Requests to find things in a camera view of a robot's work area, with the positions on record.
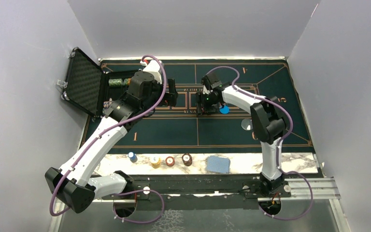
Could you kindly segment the blue round button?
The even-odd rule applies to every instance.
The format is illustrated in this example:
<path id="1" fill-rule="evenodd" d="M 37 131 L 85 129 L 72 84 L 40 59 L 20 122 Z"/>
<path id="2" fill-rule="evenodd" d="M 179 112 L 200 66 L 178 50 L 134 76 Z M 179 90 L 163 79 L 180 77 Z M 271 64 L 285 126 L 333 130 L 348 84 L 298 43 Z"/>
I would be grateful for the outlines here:
<path id="1" fill-rule="evenodd" d="M 229 111 L 230 111 L 230 109 L 226 105 L 221 106 L 221 108 L 219 109 L 219 112 L 222 113 L 222 114 L 228 114 Z"/>

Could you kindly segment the white round button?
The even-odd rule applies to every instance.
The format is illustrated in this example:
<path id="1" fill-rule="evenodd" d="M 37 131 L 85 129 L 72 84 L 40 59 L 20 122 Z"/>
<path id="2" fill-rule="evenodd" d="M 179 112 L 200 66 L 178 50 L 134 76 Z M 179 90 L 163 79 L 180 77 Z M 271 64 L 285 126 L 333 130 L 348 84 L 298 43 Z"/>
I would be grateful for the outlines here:
<path id="1" fill-rule="evenodd" d="M 246 131 L 250 131 L 253 128 L 252 120 L 245 118 L 241 121 L 241 127 Z"/>

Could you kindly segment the brown poker chip stack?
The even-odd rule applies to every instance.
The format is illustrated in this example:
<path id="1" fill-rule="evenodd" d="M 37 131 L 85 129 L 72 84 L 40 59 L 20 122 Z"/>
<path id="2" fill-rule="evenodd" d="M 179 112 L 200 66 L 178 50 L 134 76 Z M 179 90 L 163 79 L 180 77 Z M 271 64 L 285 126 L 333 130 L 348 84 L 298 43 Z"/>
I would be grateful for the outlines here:
<path id="1" fill-rule="evenodd" d="M 182 162 L 185 166 L 191 166 L 193 162 L 192 156 L 188 153 L 184 153 L 182 155 Z"/>

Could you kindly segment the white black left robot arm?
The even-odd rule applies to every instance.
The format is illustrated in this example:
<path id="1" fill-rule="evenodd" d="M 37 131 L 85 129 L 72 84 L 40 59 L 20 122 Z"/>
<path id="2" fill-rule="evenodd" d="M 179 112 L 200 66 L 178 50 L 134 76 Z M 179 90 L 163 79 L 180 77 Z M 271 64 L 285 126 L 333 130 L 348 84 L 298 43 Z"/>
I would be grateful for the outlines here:
<path id="1" fill-rule="evenodd" d="M 158 106 L 176 105 L 175 80 L 166 77 L 162 80 L 160 84 L 150 72 L 136 72 L 128 90 L 111 103 L 85 144 L 60 168 L 46 171 L 44 176 L 52 192 L 49 205 L 52 216 L 61 214 L 53 210 L 56 199 L 78 214 L 94 199 L 111 194 L 124 199 L 132 194 L 132 178 L 122 171 L 100 177 L 91 175 L 111 148 L 146 114 Z"/>

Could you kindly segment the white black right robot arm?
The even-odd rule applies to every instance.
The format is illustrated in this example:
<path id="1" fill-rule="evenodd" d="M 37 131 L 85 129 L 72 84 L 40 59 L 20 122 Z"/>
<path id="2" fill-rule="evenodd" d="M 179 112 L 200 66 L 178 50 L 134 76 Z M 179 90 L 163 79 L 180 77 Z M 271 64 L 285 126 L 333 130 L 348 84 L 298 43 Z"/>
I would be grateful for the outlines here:
<path id="1" fill-rule="evenodd" d="M 281 168 L 282 143 L 292 131 L 292 118 L 277 103 L 277 99 L 250 93 L 230 84 L 196 93 L 197 114 L 209 115 L 222 104 L 231 104 L 248 112 L 251 116 L 251 130 L 260 141 L 263 166 L 260 173 L 259 190 L 270 197 L 285 182 Z"/>

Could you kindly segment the green poker table mat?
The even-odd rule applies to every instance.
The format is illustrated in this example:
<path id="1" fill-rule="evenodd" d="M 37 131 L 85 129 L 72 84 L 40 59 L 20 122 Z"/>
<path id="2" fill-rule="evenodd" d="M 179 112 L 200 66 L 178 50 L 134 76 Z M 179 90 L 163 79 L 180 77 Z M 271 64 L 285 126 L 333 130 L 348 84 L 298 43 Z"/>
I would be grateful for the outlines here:
<path id="1" fill-rule="evenodd" d="M 195 94 L 201 91 L 201 79 L 209 70 L 214 70 L 222 82 L 235 80 L 244 90 L 276 96 L 294 122 L 292 133 L 283 142 L 283 151 L 314 152 L 285 60 L 165 60 L 164 65 L 167 76 L 176 82 L 176 106 L 157 108 L 111 149 L 112 154 L 259 152 L 259 139 L 241 127 L 242 120 L 250 117 L 244 110 L 230 105 L 227 114 L 196 114 Z"/>

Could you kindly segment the green chips in case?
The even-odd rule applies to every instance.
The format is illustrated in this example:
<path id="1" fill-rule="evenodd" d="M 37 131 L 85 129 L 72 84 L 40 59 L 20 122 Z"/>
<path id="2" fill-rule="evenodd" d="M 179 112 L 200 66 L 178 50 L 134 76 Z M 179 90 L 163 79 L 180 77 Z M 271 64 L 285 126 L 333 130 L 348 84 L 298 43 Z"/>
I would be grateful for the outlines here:
<path id="1" fill-rule="evenodd" d="M 130 85 L 130 82 L 131 78 L 115 78 L 108 80 L 110 87 L 127 87 Z"/>

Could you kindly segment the blue playing card deck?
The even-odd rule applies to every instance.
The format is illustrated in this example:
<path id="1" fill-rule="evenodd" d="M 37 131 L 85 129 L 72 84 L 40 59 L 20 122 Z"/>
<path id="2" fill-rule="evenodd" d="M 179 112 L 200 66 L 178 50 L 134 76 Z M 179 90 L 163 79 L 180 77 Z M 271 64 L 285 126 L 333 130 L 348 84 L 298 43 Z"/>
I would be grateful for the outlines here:
<path id="1" fill-rule="evenodd" d="M 230 159 L 217 156 L 209 156 L 207 158 L 206 166 L 207 171 L 220 174 L 227 174 L 229 173 L 229 169 Z"/>

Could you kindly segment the red poker chip stack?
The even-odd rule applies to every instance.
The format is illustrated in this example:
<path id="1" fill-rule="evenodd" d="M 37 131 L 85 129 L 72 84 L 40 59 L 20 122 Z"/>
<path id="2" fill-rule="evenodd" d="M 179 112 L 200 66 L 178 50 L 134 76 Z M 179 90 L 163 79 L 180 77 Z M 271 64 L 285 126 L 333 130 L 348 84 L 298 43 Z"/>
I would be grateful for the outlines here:
<path id="1" fill-rule="evenodd" d="M 168 167 L 172 167 L 175 165 L 175 158 L 172 157 L 172 156 L 168 156 L 166 157 L 165 159 L 165 164 L 168 166 Z"/>

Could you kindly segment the mixed chips row in case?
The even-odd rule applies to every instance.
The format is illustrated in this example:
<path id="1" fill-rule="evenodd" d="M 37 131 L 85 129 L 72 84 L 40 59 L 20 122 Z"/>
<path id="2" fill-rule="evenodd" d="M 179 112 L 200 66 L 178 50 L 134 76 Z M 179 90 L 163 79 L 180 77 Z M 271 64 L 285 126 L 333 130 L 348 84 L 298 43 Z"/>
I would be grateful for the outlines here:
<path id="1" fill-rule="evenodd" d="M 111 98 L 108 101 L 104 101 L 103 102 L 103 109 L 104 110 L 108 109 L 111 106 L 112 103 L 113 103 L 113 100 Z"/>

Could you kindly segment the yellow poker chip stack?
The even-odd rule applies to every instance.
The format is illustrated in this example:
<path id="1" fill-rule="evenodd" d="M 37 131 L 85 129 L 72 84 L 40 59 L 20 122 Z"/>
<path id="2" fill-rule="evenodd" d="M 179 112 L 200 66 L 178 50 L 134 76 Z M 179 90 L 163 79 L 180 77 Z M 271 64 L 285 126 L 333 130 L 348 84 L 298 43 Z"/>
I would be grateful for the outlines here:
<path id="1" fill-rule="evenodd" d="M 161 158 L 160 158 L 160 156 L 152 156 L 150 158 L 150 165 L 154 169 L 158 169 L 161 166 Z"/>

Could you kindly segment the blue poker chip stack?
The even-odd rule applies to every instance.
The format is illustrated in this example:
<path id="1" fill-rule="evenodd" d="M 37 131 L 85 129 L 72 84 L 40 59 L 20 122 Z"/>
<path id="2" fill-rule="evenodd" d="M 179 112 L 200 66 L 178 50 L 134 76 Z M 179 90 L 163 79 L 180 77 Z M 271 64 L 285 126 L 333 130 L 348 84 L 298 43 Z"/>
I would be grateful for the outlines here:
<path id="1" fill-rule="evenodd" d="M 128 152 L 128 158 L 132 163 L 136 163 L 138 158 L 134 152 Z"/>

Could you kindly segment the black poker chip case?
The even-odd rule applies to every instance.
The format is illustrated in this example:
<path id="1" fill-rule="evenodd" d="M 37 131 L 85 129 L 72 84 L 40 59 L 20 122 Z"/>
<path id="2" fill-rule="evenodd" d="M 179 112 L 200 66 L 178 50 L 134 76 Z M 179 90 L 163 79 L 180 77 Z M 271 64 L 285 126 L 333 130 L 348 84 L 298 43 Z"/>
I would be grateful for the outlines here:
<path id="1" fill-rule="evenodd" d="M 64 81 L 58 80 L 61 98 L 76 106 L 91 117 L 104 115 L 103 102 L 117 100 L 127 87 L 110 87 L 109 79 L 131 78 L 137 72 L 104 71 L 79 47 L 75 47 L 69 56 L 69 64 Z"/>

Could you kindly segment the black mounting rail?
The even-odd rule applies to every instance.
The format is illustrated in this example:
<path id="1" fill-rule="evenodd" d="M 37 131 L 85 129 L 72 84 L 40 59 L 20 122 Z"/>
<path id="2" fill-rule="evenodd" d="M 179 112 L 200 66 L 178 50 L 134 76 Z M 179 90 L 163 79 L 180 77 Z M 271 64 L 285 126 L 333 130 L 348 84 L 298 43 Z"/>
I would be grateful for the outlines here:
<path id="1" fill-rule="evenodd" d="M 269 190 L 258 174 L 134 175 L 122 193 L 104 197 L 138 211 L 258 209 L 259 202 L 291 197 L 288 182 Z"/>

